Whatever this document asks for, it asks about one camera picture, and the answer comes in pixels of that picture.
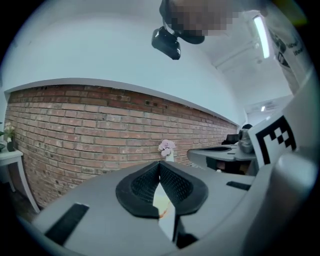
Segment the ceiling light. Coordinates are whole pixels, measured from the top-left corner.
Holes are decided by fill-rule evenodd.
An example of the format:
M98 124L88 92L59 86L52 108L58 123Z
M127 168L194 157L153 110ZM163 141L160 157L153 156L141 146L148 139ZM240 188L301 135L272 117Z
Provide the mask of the ceiling light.
M255 23L256 29L258 30L259 37L261 40L262 50L263 50L263 57L266 59L270 56L270 49L268 44L268 38L266 33L265 25L262 21L262 18L260 16L256 16L253 18L253 21Z

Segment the white table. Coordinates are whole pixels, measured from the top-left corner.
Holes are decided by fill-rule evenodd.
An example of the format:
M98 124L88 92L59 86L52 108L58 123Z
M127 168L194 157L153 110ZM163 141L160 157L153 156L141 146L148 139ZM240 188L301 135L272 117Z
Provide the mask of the white table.
M23 156L23 153L21 151L15 150L14 152L9 152L8 149L5 147L0 152L0 167L7 166L7 165L13 164L13 163L18 164L19 175L20 175L20 178L22 181L23 188L26 192L28 199L30 200L30 203L33 206L33 209L38 214L38 213L40 213L40 210L39 210L39 207L37 206L36 201L35 201L33 195L31 194L31 191L29 189L26 175L25 175L25 171L24 171L24 166L22 164L22 159L21 159L22 156ZM15 192L16 190L15 190L14 184L10 178L10 175L8 175L8 178L9 178L11 190L13 192Z

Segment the red brick wall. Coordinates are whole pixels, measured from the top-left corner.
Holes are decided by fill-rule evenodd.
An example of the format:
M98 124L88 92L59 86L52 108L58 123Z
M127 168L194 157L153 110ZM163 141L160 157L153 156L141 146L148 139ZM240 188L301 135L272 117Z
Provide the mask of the red brick wall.
M187 165L187 150L219 145L236 132L218 117L162 98L82 85L13 92L8 121L43 207L96 175L162 159L163 139L175 142L175 161Z

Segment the flower vase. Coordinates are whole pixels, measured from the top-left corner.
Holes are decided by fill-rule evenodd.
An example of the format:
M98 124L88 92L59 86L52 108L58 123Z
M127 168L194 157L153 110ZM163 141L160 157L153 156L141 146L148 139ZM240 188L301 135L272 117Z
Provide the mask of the flower vase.
M174 159L174 151L173 150L171 150L170 155L167 155L165 157L165 161L166 162L174 162L175 161L175 159Z
M10 138L11 138L11 141L6 144L6 148L8 149L9 152L13 152L13 151L15 151L14 138L13 137L10 137Z

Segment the black chair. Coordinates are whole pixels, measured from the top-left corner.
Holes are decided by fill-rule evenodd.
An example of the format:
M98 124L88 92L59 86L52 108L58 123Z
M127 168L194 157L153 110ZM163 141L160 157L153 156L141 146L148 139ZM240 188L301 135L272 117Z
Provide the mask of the black chair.
M228 134L221 145L233 145L239 141L239 134Z

